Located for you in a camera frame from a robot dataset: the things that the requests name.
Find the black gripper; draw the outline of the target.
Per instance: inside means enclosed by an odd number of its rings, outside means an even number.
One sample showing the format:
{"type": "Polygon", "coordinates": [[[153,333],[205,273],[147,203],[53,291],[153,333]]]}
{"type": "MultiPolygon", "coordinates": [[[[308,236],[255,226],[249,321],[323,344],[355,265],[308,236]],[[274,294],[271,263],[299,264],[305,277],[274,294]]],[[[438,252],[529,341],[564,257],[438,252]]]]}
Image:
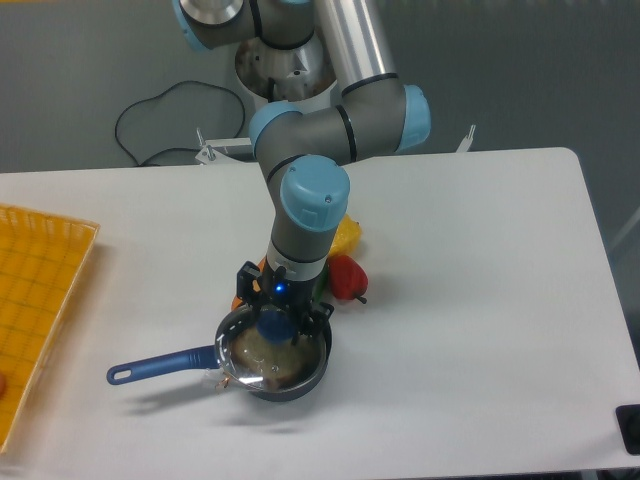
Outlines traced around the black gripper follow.
{"type": "Polygon", "coordinates": [[[267,307],[283,311],[295,328],[291,344],[296,345],[301,336],[316,337],[329,324],[334,306],[316,302],[314,292],[320,276],[297,281],[285,276],[287,270],[259,267],[247,261],[236,275],[236,298],[241,304],[253,305],[258,314],[267,307]]]}

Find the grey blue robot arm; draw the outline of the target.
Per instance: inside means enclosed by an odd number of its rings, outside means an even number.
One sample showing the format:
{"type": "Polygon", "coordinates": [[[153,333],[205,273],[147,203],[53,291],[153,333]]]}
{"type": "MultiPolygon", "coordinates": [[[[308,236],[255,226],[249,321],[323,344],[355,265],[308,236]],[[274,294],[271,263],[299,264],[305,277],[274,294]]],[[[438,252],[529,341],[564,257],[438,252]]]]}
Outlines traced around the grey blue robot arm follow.
{"type": "Polygon", "coordinates": [[[296,53],[325,41],[340,90],[339,104],[303,112],[273,101],[249,124],[253,155],[275,207],[266,264],[246,264],[237,293],[254,313],[281,312],[269,326],[274,342],[322,333],[332,307],[312,292],[343,219],[347,164],[423,143],[431,114],[422,90],[397,74],[378,6],[373,1],[178,1],[185,37],[206,49],[255,40],[296,53]]]}

